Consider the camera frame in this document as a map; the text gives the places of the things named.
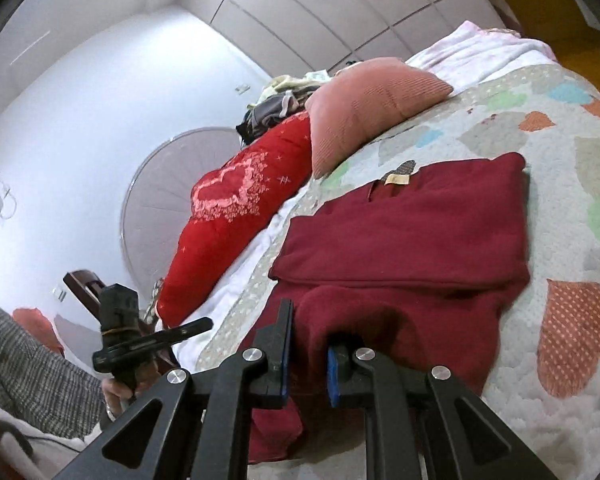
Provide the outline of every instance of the wooden floor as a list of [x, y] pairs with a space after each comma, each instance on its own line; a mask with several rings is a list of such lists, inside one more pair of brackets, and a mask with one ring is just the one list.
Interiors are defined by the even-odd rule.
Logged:
[[585, 22], [575, 0], [506, 0], [530, 38], [549, 44], [565, 68], [600, 91], [600, 31]]

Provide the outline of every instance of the round upholstered headboard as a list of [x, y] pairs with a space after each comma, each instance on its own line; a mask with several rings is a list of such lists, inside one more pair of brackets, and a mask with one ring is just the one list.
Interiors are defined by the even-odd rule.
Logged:
[[235, 130], [191, 130], [154, 150], [136, 171], [122, 206], [122, 251], [138, 293], [146, 300], [156, 280], [167, 273], [189, 220], [191, 188], [239, 150]]

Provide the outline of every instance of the triangular cutout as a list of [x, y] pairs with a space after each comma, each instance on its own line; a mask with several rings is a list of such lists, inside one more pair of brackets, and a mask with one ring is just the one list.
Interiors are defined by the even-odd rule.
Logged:
[[455, 406], [477, 465], [493, 462], [510, 453], [509, 445], [464, 397], [456, 399]]
[[149, 402], [102, 448], [104, 457], [130, 469], [138, 469], [160, 416], [160, 410], [160, 400], [154, 399]]

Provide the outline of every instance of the yellow garment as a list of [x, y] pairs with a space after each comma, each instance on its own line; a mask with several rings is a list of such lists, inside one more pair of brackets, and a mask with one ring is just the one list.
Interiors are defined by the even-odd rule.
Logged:
[[279, 75], [269, 81], [262, 89], [262, 94], [258, 102], [251, 103], [247, 106], [249, 110], [258, 106], [261, 102], [268, 99], [272, 95], [280, 94], [286, 90], [299, 90], [307, 86], [315, 86], [327, 83], [331, 80], [326, 70], [318, 70], [318, 72], [307, 72], [304, 77], [298, 78], [290, 75]]

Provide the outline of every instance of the hand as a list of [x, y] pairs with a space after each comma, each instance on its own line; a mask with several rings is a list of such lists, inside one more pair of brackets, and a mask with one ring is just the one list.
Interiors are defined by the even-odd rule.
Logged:
[[120, 399], [129, 400], [133, 394], [136, 396], [142, 394], [145, 390], [149, 389], [154, 385], [155, 381], [160, 378], [158, 367], [155, 361], [145, 363], [136, 370], [136, 390], [131, 391], [126, 384], [121, 383], [115, 379], [103, 379], [102, 380], [102, 392], [104, 393], [105, 402], [109, 405], [109, 409], [113, 416], [120, 416], [122, 414], [122, 405]]

